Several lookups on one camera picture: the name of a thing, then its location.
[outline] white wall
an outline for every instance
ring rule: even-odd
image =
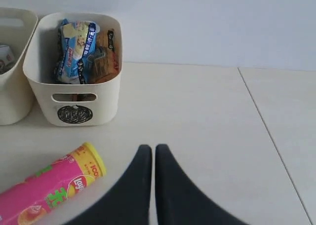
[[[122,24],[124,60],[316,70],[315,0],[0,0]]]

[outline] blue snack bag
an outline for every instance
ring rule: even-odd
[[[55,70],[56,80],[67,84],[88,83],[87,59],[95,51],[96,24],[90,21],[69,23],[65,19],[58,33],[61,53]]]

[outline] plastic container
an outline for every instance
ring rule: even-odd
[[[99,84],[54,84],[52,78],[57,55],[57,29],[66,18],[70,22],[89,20],[101,30],[115,30],[119,74],[110,81]],[[34,32],[26,53],[23,71],[28,78],[47,120],[57,126],[101,125],[117,113],[119,86],[122,71],[122,40],[117,20],[102,14],[54,13],[42,18]],[[90,94],[91,101],[74,102],[71,94]]]
[[[33,224],[105,174],[94,146],[84,143],[1,193],[0,224]]]
[[[32,108],[35,98],[22,64],[37,23],[31,11],[0,7],[0,43],[9,45],[15,57],[15,65],[0,75],[0,125],[21,120]]]

